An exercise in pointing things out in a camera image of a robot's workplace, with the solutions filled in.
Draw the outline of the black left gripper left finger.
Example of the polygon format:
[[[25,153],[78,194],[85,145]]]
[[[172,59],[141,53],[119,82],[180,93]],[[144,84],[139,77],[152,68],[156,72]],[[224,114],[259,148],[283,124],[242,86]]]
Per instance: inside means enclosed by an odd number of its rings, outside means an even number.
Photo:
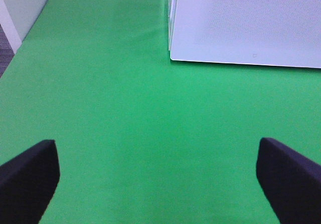
[[[59,180],[54,140],[42,140],[2,164],[1,223],[39,223]]]

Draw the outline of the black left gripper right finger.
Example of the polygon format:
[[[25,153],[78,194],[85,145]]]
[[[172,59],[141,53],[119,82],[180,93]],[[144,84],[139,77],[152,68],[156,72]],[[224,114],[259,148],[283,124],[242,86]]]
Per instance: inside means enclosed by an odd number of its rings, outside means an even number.
[[[273,138],[262,138],[256,177],[280,223],[320,223],[320,165]]]

